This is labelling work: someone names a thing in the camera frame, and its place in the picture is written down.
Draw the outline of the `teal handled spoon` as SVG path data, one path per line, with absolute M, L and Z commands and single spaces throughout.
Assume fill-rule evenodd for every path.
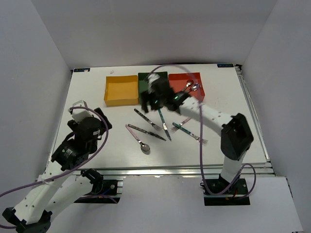
M 199 83 L 194 83 L 186 93 L 189 93 L 189 92 L 192 92 L 192 91 L 196 91 L 199 88 L 200 88 L 200 84 Z

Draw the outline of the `pink handled spoon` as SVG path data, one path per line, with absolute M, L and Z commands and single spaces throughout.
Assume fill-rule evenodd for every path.
M 144 154 L 150 154 L 151 149 L 148 144 L 143 143 L 139 137 L 131 130 L 129 125 L 125 125 L 126 129 L 130 132 L 130 134 L 135 138 L 135 140 L 140 144 L 140 149 Z

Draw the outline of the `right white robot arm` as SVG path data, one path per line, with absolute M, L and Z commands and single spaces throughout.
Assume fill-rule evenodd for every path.
M 254 141 L 246 117 L 241 113 L 222 113 L 201 103 L 185 91 L 175 93 L 168 81 L 157 74 L 151 74 L 147 83 L 148 90 L 141 94 L 141 108 L 145 113 L 149 112 L 149 107 L 155 111 L 166 107 L 169 111 L 201 122 L 220 137 L 220 147 L 225 158 L 219 187 L 224 193 L 232 193 L 237 188 L 234 177 Z

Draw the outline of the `black handled spoon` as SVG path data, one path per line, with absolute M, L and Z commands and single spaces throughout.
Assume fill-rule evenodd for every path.
M 185 87 L 181 91 L 186 91 L 188 87 L 193 85 L 193 80 L 187 80 Z

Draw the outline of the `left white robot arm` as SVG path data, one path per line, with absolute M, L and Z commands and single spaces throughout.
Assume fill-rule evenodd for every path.
M 56 195 L 63 182 L 78 168 L 93 159 L 103 148 L 98 141 L 107 141 L 112 125 L 100 108 L 94 110 L 83 107 L 71 107 L 71 129 L 62 143 L 52 154 L 44 173 L 34 183 L 27 184 L 2 193 L 2 196 L 31 187 L 31 191 L 16 206 L 6 208 L 2 216 L 18 233 L 45 233 L 49 229 L 52 217 L 66 209 L 88 193 L 97 194 L 103 187 L 103 176 L 90 168 L 71 187 Z

